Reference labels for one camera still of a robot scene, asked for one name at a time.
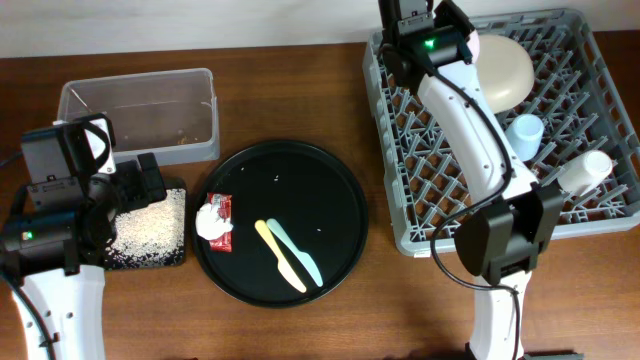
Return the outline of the large cream bowl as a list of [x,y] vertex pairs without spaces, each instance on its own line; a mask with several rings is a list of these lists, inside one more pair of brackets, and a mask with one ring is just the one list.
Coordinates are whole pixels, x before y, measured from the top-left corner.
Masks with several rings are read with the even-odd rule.
[[476,67],[489,108],[497,114],[516,107],[534,85],[531,57],[523,46],[505,36],[485,34],[479,41]]

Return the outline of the light blue cup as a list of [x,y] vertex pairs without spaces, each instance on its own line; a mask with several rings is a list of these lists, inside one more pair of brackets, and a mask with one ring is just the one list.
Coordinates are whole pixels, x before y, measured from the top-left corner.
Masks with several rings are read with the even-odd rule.
[[543,133],[542,120],[532,114],[516,117],[505,131],[507,140],[522,162],[529,161],[536,156]]

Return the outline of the white red wrapper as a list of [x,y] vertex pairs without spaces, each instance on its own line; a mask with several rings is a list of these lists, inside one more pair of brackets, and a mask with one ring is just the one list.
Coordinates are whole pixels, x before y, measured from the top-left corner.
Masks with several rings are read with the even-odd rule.
[[232,251],[232,196],[209,193],[208,201],[215,213],[213,238],[209,240],[212,251],[230,253]]

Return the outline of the light blue plastic knife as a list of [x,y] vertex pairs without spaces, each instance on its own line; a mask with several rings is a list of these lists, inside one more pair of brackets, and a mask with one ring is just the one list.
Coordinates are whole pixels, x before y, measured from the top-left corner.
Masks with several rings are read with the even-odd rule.
[[301,251],[293,240],[290,238],[288,233],[283,229],[280,223],[276,219],[268,219],[266,221],[267,227],[269,230],[278,237],[278,239],[289,249],[289,251],[297,258],[297,260],[301,263],[301,265],[305,268],[308,274],[313,279],[314,283],[318,287],[322,287],[324,285],[324,279],[321,275],[321,272],[311,257],[311,255],[307,252]]

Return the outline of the yellow plastic knife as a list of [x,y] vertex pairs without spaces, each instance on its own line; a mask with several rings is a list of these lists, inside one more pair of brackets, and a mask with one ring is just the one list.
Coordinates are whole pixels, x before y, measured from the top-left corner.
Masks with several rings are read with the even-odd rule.
[[281,276],[299,293],[305,293],[307,291],[307,287],[303,284],[302,280],[286,259],[266,222],[264,220],[257,220],[254,224],[254,228],[276,257],[277,269]]

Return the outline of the white cup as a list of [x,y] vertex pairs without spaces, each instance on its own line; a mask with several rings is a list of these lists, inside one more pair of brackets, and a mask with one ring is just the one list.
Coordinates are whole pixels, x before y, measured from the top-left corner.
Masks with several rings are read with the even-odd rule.
[[582,196],[598,186],[613,170],[613,161],[603,151],[590,150],[564,165],[558,176],[560,187],[569,193]]

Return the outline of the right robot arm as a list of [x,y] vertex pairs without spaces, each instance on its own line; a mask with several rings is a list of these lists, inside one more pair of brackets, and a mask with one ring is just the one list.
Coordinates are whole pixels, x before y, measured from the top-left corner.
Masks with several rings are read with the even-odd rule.
[[563,207],[556,184],[541,185],[506,139],[481,90],[479,36],[453,2],[379,2],[379,54],[395,83],[410,90],[441,128],[461,167],[469,207],[454,232],[473,275],[475,319],[467,353],[521,359],[523,297]]

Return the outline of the pink bowl with grains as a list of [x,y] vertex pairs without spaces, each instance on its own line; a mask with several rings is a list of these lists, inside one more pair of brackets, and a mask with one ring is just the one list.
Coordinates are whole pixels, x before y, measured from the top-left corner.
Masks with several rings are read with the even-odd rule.
[[467,39],[467,47],[472,54],[472,63],[476,63],[480,54],[480,40],[477,31],[473,31],[469,34]]

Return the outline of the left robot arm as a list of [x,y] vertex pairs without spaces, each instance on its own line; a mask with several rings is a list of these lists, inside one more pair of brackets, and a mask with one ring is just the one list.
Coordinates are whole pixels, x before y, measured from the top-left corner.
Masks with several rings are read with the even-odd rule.
[[1,278],[31,359],[102,359],[105,252],[115,218],[166,199],[152,153],[117,163],[102,113],[26,132],[30,181],[1,228]]

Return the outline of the white tissue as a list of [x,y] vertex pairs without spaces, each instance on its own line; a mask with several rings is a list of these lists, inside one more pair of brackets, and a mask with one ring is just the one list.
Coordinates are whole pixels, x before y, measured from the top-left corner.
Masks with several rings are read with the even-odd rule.
[[198,210],[195,226],[196,233],[208,241],[216,240],[233,229],[231,221],[220,215],[220,207],[211,203],[205,203]]

